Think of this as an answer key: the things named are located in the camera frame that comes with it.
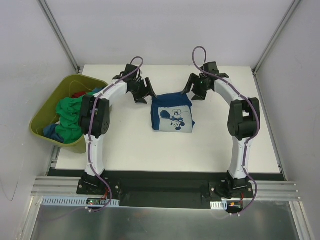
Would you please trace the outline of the blue printed t shirt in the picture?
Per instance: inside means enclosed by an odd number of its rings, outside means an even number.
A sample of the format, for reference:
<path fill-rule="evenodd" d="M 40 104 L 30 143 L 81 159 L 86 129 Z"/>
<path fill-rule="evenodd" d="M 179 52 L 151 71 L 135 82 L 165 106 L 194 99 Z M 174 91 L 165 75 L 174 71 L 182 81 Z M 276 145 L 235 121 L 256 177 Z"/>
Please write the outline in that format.
<path fill-rule="evenodd" d="M 152 98 L 151 126 L 154 131 L 192 133 L 195 122 L 187 94 L 167 93 Z"/>

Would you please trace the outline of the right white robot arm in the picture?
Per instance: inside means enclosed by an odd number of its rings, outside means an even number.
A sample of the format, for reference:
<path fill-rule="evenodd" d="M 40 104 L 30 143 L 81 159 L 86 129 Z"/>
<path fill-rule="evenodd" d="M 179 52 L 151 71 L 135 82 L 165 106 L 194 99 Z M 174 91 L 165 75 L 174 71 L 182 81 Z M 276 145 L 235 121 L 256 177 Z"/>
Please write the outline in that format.
<path fill-rule="evenodd" d="M 249 187 L 248 162 L 253 139 L 260 131 L 260 101 L 247 98 L 233 85 L 226 73 L 220 73 L 215 62 L 198 68 L 200 74 L 191 73 L 183 93 L 194 93 L 193 101 L 206 99 L 207 91 L 219 94 L 229 105 L 227 128 L 232 136 L 231 163 L 224 182 L 214 188 L 216 195 L 231 199 Z"/>

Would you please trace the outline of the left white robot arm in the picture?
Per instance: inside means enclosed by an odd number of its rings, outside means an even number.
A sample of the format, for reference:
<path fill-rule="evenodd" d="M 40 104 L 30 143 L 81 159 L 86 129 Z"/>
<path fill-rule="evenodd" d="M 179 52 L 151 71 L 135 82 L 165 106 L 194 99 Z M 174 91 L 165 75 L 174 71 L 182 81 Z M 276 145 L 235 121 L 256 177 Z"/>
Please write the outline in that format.
<path fill-rule="evenodd" d="M 150 79 L 141 77 L 142 65 L 129 63 L 124 71 L 98 93 L 86 94 L 81 101 L 78 124 L 85 139 L 87 164 L 78 182 L 78 195 L 110 195 L 112 190 L 104 179 L 103 145 L 110 127 L 110 110 L 122 96 L 131 93 L 136 104 L 146 104 L 146 97 L 156 94 Z"/>

